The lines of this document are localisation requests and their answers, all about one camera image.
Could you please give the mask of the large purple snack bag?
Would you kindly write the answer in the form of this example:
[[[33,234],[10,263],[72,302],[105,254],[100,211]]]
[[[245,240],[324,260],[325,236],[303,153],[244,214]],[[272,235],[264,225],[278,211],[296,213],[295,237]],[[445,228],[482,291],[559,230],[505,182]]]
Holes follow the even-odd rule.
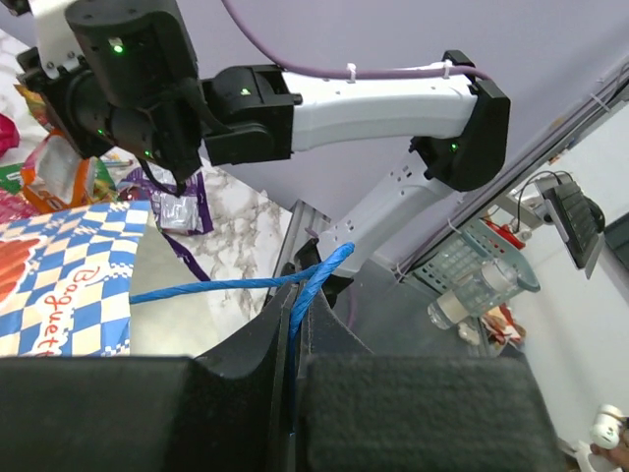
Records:
[[[118,184],[121,201],[149,201],[155,223],[176,257],[199,281],[210,281],[209,275],[197,262],[192,252],[176,236],[205,236],[213,231],[202,173],[198,171],[186,181],[179,197],[171,195],[176,183],[169,172],[150,165],[149,170],[166,192],[156,186],[143,172],[135,168]]]

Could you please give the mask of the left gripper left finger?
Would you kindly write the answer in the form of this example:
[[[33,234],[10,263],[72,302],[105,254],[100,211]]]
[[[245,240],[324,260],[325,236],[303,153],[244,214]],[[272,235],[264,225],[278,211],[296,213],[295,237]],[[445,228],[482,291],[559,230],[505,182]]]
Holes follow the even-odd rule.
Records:
[[[289,323],[299,287],[286,284],[261,313],[199,355],[212,373],[208,445],[216,471],[289,469]]]

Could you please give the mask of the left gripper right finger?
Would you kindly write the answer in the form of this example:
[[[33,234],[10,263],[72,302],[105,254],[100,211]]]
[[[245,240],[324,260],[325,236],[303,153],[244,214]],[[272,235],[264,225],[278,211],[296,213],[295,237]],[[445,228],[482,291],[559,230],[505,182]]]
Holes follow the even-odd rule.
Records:
[[[301,325],[297,347],[294,469],[338,471],[350,442],[348,407],[355,359],[370,350],[341,322],[319,292]]]

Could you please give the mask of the red crisps bag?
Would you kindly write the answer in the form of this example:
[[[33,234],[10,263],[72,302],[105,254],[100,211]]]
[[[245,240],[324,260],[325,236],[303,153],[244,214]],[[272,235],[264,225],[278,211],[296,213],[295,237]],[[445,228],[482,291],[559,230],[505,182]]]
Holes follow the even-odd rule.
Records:
[[[0,156],[3,157],[10,149],[20,145],[20,132],[15,122],[4,114],[0,114]]]

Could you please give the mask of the blue checkered paper bag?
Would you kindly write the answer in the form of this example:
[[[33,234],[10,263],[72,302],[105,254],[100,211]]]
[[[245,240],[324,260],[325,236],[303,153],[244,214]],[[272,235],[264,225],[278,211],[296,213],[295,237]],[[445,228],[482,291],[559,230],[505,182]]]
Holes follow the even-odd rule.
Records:
[[[130,304],[195,281],[146,203],[101,204],[1,227],[1,354],[198,356],[246,326],[241,291]]]

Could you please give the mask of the red snack packet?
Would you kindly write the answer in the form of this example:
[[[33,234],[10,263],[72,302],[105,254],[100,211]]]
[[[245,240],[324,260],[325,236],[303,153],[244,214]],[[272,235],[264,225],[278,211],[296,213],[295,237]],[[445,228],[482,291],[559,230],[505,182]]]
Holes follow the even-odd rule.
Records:
[[[39,215],[39,211],[21,194],[0,191],[0,223],[10,223]]]

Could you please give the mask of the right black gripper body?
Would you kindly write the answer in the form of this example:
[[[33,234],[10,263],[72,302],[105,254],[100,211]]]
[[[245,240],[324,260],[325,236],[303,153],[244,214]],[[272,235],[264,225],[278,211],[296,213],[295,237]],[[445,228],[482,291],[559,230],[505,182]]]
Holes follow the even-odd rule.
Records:
[[[100,157],[113,148],[111,105],[84,57],[73,71],[61,67],[56,79],[46,75],[35,47],[20,53],[17,61],[23,70],[18,75],[20,84],[40,95],[49,123],[80,157]]]

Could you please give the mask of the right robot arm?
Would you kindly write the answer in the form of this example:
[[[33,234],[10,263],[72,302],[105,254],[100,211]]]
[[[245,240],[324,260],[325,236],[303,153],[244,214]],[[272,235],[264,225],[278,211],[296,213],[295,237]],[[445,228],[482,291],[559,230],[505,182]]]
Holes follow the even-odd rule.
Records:
[[[406,137],[403,160],[341,220],[296,254],[301,267],[345,243],[353,254],[322,284],[329,303],[416,215],[477,190],[502,169],[511,102],[458,50],[420,68],[316,70],[269,57],[199,76],[174,1],[9,1],[33,17],[36,45],[20,83],[82,158],[113,148],[145,173],[168,171],[180,196],[204,159],[214,165],[290,158],[326,145]]]

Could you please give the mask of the orange snack box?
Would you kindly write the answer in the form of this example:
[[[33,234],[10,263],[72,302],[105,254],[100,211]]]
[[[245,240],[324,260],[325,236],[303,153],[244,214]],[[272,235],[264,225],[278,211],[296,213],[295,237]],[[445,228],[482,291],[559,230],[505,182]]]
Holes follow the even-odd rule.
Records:
[[[40,213],[89,205],[96,165],[83,159],[59,131],[35,148],[21,168],[22,193]]]

